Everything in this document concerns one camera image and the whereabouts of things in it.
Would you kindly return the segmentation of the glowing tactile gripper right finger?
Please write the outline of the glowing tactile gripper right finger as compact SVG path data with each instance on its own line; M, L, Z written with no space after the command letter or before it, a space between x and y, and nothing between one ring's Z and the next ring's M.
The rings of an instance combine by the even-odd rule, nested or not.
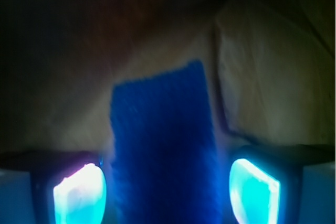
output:
M229 196L238 223L335 223L335 147L245 145Z

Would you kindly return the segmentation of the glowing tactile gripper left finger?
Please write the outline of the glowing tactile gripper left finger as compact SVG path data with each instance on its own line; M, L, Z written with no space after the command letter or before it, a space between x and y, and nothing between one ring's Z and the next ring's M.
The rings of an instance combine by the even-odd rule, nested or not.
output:
M1 223L101 223L107 185L89 151L1 154Z

